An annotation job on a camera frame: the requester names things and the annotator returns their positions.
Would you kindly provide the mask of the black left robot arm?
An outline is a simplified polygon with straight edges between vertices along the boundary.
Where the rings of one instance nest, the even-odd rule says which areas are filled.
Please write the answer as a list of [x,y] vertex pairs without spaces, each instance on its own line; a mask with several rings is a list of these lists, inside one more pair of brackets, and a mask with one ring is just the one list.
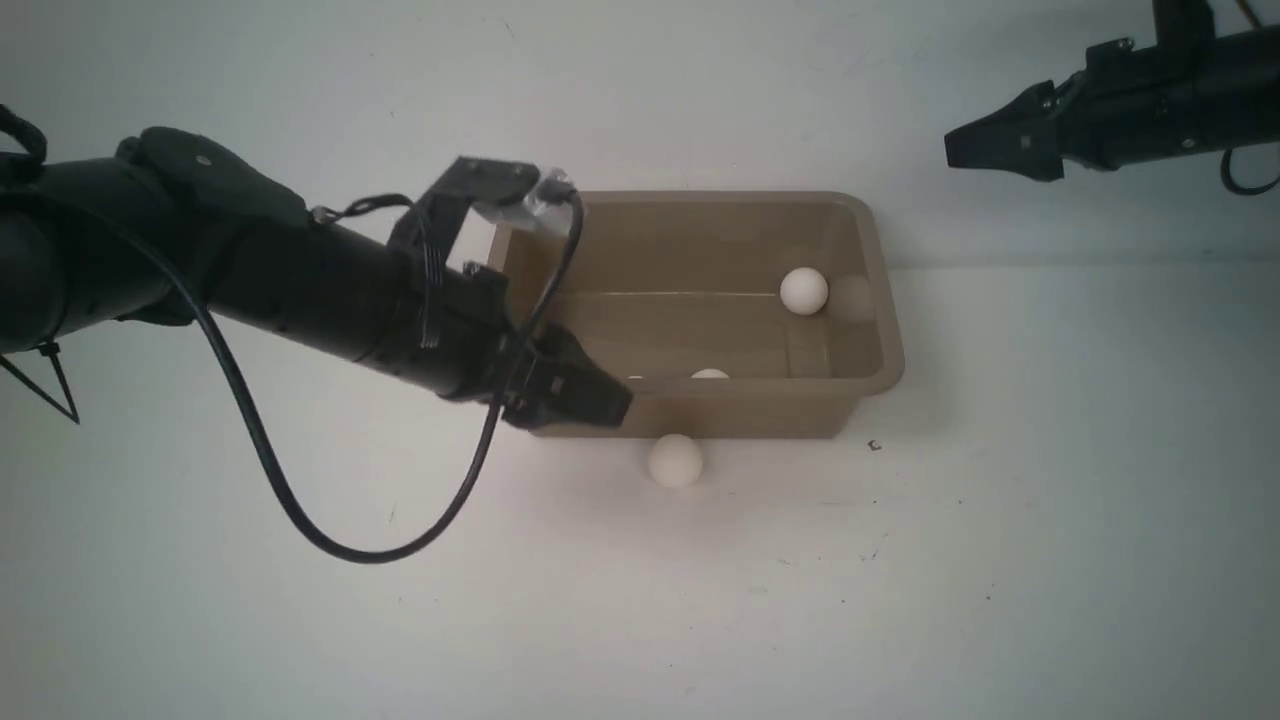
[[210,311],[453,401],[502,391],[506,420],[620,427],[632,392],[563,327],[518,323],[508,279],[447,264],[470,211],[570,237],[561,170],[457,158],[385,243],[200,135],[154,127],[110,158],[3,154],[3,351],[108,320],[186,325],[170,263]]

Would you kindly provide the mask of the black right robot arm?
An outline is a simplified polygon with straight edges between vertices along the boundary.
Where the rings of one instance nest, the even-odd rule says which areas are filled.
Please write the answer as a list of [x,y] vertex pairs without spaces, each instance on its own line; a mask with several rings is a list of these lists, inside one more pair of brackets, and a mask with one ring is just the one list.
[[1074,161],[1092,170],[1198,154],[1221,155],[1220,177],[1235,195],[1238,149],[1279,137],[1276,26],[1219,36],[1206,1],[1156,1],[1156,41],[1097,44],[1061,85],[1044,81],[945,138],[951,168],[1001,170],[1055,182]]

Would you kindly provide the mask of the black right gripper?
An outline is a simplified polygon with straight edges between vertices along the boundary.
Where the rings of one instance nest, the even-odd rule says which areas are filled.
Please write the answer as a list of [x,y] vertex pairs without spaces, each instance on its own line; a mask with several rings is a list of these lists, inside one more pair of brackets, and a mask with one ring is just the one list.
[[1201,46],[1129,38],[1089,47],[1083,69],[1046,81],[945,137],[948,167],[1039,173],[1060,181],[1066,161],[1092,170],[1172,159],[1201,150],[1197,72]]

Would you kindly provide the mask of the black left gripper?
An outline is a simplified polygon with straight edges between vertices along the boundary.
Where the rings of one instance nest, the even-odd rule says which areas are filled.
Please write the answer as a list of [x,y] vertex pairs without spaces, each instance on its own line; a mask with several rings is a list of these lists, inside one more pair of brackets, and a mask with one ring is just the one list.
[[515,320],[509,278],[483,264],[448,268],[397,225],[388,246],[408,279],[385,333],[385,373],[451,402],[498,398],[509,421],[621,427],[632,391],[559,324]]

